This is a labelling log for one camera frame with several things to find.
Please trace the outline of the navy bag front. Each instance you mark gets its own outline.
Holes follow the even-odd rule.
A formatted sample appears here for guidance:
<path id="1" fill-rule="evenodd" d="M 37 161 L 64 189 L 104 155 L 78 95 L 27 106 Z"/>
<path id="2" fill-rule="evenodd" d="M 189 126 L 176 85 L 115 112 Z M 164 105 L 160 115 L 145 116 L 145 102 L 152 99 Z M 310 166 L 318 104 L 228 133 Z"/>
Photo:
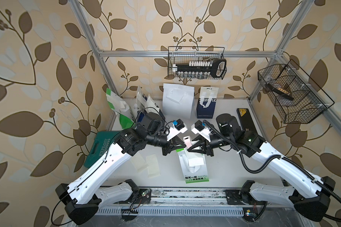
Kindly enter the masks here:
<path id="1" fill-rule="evenodd" d="M 152 97 L 149 95 L 146 101 L 146 105 L 145 105 L 145 109 L 148 112 L 152 112 L 152 113 L 157 113 L 158 115 L 160 115 L 163 119 L 165 119 L 164 114 L 162 113 L 160 107 L 158 107 L 158 105 L 154 102 L 154 100 L 152 99 Z"/>

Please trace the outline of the green white bag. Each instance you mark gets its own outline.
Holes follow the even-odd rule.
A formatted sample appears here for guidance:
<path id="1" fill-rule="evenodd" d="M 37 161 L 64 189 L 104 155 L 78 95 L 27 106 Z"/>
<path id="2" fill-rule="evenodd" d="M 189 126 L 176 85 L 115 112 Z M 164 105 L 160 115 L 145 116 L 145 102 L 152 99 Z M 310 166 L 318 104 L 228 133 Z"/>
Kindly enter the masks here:
<path id="1" fill-rule="evenodd" d="M 130 105 L 109 88 L 106 89 L 106 98 L 109 107 L 116 112 L 122 129 L 131 128 L 134 116 Z"/>
<path id="2" fill-rule="evenodd" d="M 200 182 L 208 182 L 208 172 L 206 167 L 206 162 L 204 165 L 201 166 L 188 166 L 188 159 L 186 156 L 187 149 L 184 148 L 182 151 L 177 152 L 180 160 L 181 169 L 183 172 L 183 176 L 186 183 L 200 183 Z"/>

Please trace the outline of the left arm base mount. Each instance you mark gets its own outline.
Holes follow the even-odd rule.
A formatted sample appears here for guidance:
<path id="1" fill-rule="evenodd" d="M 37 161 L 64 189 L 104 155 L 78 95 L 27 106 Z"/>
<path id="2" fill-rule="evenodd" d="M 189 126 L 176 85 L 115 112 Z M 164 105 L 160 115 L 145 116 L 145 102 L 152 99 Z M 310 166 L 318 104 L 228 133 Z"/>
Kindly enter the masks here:
<path id="1" fill-rule="evenodd" d="M 140 189 L 131 179 L 125 182 L 131 186 L 133 193 L 126 200 L 126 202 L 130 203 L 130 206 L 129 208 L 122 209 L 121 218 L 123 221 L 132 221 L 138 216 L 140 206 L 150 203 L 152 190 L 150 188 Z"/>

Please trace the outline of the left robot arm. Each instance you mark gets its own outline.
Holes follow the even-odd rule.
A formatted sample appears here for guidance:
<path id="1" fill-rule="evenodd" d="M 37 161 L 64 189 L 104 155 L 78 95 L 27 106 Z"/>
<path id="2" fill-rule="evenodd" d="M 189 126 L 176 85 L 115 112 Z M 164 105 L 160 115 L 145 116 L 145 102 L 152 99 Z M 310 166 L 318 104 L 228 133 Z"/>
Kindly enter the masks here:
<path id="1" fill-rule="evenodd" d="M 141 199 L 139 187 L 131 179 L 113 187 L 101 186 L 122 164 L 146 145 L 161 147 L 164 155 L 184 148 L 185 144 L 178 138 L 178 134 L 186 131 L 186 127 L 180 130 L 173 127 L 166 136 L 152 135 L 140 125 L 120 131 L 108 151 L 82 176 L 70 184 L 62 183 L 56 188 L 56 194 L 65 205 L 65 211 L 71 221 L 82 225 L 102 207 L 120 201 L 134 203 Z"/>

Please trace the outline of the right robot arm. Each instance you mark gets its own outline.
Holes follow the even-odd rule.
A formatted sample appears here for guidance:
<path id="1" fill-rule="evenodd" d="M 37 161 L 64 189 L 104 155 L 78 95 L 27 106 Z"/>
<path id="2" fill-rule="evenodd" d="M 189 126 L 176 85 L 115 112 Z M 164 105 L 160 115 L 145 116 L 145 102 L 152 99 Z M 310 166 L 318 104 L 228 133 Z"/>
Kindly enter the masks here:
<path id="1" fill-rule="evenodd" d="M 270 186 L 254 180 L 244 183 L 234 200 L 244 204 L 271 202 L 294 208 L 305 218 L 319 222 L 325 217 L 330 205 L 335 182 L 329 177 L 318 177 L 305 170 L 278 152 L 269 142 L 252 131 L 241 131 L 229 137 L 212 134 L 209 139 L 199 135 L 195 140 L 184 139 L 188 152 L 212 155 L 214 148 L 229 145 L 231 141 L 238 146 L 241 157 L 247 156 L 262 166 L 256 170 L 246 168 L 247 172 L 258 174 L 266 168 L 271 169 L 289 183 L 289 186 Z"/>

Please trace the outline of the blue white Cheerful bag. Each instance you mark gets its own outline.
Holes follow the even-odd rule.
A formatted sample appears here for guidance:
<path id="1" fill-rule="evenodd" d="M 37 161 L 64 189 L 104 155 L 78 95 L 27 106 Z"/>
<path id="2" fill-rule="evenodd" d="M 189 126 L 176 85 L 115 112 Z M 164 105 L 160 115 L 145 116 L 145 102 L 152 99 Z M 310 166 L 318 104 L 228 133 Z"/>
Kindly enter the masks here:
<path id="1" fill-rule="evenodd" d="M 137 87 L 134 110 L 136 111 L 136 122 L 141 122 L 147 114 L 147 97 L 142 93 L 141 87 Z"/>

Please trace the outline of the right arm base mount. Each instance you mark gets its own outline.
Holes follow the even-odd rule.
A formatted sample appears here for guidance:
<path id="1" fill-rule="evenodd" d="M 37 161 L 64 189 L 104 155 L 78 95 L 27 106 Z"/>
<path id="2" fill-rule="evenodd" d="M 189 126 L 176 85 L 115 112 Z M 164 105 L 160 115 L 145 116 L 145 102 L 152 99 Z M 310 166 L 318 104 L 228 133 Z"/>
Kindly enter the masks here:
<path id="1" fill-rule="evenodd" d="M 228 205 L 250 205 L 251 209 L 243 208 L 243 219 L 248 223 L 255 223 L 260 219 L 268 205 L 267 201 L 257 201 L 251 194 L 251 186 L 255 181 L 247 180 L 241 189 L 225 190 Z"/>

